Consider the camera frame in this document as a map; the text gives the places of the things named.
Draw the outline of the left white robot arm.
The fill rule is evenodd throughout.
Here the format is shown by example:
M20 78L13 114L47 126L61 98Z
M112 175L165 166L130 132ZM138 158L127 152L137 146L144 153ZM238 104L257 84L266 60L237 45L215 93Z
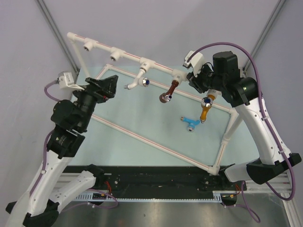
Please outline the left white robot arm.
M51 82L51 85L71 89L76 100L56 100L51 116L55 127L45 138L42 163L26 192L18 201L7 205L9 219L6 226L50 227L78 195L104 185L104 171L92 164L84 168L76 179L55 189L61 174L85 139L84 133L96 105L115 96L118 76L105 79L89 77L85 81L85 85L79 86L69 72L63 72Z

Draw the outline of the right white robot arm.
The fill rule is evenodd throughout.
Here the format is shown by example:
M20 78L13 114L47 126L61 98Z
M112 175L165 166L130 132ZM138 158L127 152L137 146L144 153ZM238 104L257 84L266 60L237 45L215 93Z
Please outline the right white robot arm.
M255 79L242 78L238 67L237 55L231 51L219 52L213 55L213 67L206 65L201 53L189 51L185 57L184 66L193 68L187 75L189 85L199 93L213 89L221 92L226 102L236 110L245 122L257 146L259 157L256 160L229 166L224 174L219 176L218 184L224 190L231 189L235 182L253 180L263 184L286 171L289 166L295 166L302 160L298 153L293 153L286 145L282 145L286 159L282 157L272 135L276 132L267 112L262 114L261 106L264 99L259 99L258 86Z

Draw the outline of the white water faucet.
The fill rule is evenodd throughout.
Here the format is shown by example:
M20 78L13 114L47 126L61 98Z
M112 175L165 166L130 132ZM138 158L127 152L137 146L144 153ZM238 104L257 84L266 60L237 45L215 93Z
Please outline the white water faucet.
M134 78L133 82L131 84L127 84L124 86L124 89L131 90L135 88L136 86L142 86L142 87L148 87L150 84L150 80L147 77L144 77L144 74L146 73L146 70L140 68L139 73Z

